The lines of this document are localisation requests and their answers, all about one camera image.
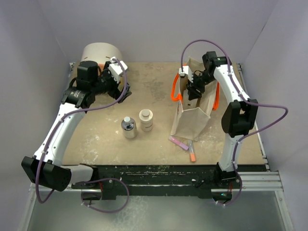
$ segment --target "bottle cap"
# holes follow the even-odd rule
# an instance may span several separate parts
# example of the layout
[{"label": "bottle cap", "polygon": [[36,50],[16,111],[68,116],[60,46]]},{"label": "bottle cap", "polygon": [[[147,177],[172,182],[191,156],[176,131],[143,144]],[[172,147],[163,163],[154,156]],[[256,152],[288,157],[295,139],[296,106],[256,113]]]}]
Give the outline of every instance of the bottle cap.
[{"label": "bottle cap", "polygon": [[125,123],[129,123],[129,122],[130,122],[130,117],[128,117],[128,116],[125,117],[125,118],[124,118],[124,122],[125,122]]},{"label": "bottle cap", "polygon": [[144,117],[148,117],[150,115],[150,110],[149,109],[143,109],[141,114],[144,116]]}]

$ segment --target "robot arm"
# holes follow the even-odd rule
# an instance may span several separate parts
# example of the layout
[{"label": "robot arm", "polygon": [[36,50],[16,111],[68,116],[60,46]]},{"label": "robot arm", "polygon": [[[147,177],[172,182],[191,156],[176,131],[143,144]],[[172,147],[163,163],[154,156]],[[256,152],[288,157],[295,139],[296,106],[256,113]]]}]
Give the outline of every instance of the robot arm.
[{"label": "robot arm", "polygon": [[[180,77],[188,77],[186,88],[188,90],[189,100],[200,98],[205,91],[205,85],[214,80],[217,80],[222,87],[227,98],[228,107],[221,120],[222,129],[226,135],[222,157],[218,162],[217,169],[219,180],[229,180],[235,178],[232,164],[234,146],[241,137],[248,134],[249,130],[253,128],[257,115],[257,107],[247,105],[243,102],[230,78],[233,78],[240,93],[246,100],[254,103],[257,103],[257,101],[251,100],[242,89],[232,66],[232,76],[230,77],[228,75],[226,57],[217,57],[216,53],[211,51],[207,52],[202,59],[205,70],[199,75],[193,73],[188,66],[184,66],[183,71],[180,68],[179,75]],[[234,158],[236,168],[241,146],[242,143],[239,143]]]},{"label": "robot arm", "polygon": [[[123,61],[121,61],[121,64],[125,70],[128,69]],[[84,61],[80,63],[77,68],[77,77],[73,80],[73,82],[76,81],[76,87],[73,87],[73,82],[71,82],[69,88],[64,92],[61,100],[62,104],[60,105],[56,120],[43,144],[34,153],[32,158],[25,156],[22,161],[22,167],[33,183],[35,182],[39,160],[42,158],[43,153],[45,153],[45,156],[39,178],[39,184],[42,186],[57,191],[63,191],[70,183],[89,181],[91,179],[95,180],[95,178],[98,177],[98,171],[96,167],[93,166],[83,164],[78,166],[61,166],[68,143],[75,128],[85,116],[85,111],[73,113],[69,117],[66,117],[64,121],[61,121],[61,124],[52,137],[47,151],[44,152],[43,149],[55,126],[65,114],[78,109],[89,108],[95,101],[95,95],[97,94],[108,93],[111,97],[117,99],[121,94],[118,86],[122,74],[123,70],[121,67],[112,61],[106,62],[103,70],[101,70],[94,61]],[[125,96],[119,103],[130,94],[129,84],[127,84]]]}]

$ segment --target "brown paper bag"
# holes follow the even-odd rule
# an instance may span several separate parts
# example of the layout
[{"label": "brown paper bag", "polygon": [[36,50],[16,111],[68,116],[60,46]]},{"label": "brown paper bag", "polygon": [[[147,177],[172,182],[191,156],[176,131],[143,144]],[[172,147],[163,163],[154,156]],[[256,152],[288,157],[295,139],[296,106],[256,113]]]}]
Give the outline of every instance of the brown paper bag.
[{"label": "brown paper bag", "polygon": [[[204,70],[203,63],[192,58],[189,58],[187,65],[192,72]],[[178,89],[178,92],[180,92],[182,96],[186,89],[187,81],[187,78],[180,78],[177,82],[176,89]],[[206,85],[205,92],[202,98],[198,100],[196,108],[183,110],[182,102],[178,101],[170,135],[189,140],[197,140],[197,137],[210,119],[216,97],[216,87],[217,81],[213,81]]]}]

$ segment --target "wooden table surface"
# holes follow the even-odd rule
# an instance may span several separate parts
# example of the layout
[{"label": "wooden table surface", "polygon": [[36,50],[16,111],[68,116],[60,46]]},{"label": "wooden table surface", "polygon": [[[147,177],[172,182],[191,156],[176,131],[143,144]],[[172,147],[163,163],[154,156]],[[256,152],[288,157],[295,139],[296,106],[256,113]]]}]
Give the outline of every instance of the wooden table surface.
[{"label": "wooden table surface", "polygon": [[[177,103],[170,99],[179,63],[128,63],[128,82],[132,95],[121,104],[88,112],[76,128],[64,155],[64,165],[189,165],[189,152],[168,140]],[[221,117],[227,101],[220,91],[219,109],[211,113],[206,128],[194,142],[195,164],[216,164],[222,154],[225,134]],[[111,103],[108,95],[96,96],[91,107]],[[150,132],[139,129],[139,111],[153,111],[154,127]],[[127,139],[121,121],[130,116],[137,122],[138,135]],[[263,164],[257,135],[244,140],[239,164]]]}]

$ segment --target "cylindrical container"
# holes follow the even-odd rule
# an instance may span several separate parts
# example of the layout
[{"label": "cylindrical container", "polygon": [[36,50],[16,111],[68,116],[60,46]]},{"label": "cylindrical container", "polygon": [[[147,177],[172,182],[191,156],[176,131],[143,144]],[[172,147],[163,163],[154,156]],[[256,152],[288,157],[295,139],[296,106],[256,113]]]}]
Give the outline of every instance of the cylindrical container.
[{"label": "cylindrical container", "polygon": [[121,52],[115,46],[104,43],[95,42],[91,43],[83,49],[82,61],[95,61],[98,63],[101,69],[103,69],[105,62],[110,61],[110,58],[116,57],[118,60],[122,60]]},{"label": "cylindrical container", "polygon": [[153,128],[153,112],[149,109],[143,109],[139,112],[141,129],[143,131],[151,131]]},{"label": "cylindrical container", "polygon": [[136,122],[133,118],[125,117],[122,120],[121,127],[126,138],[134,138],[137,135]]}]

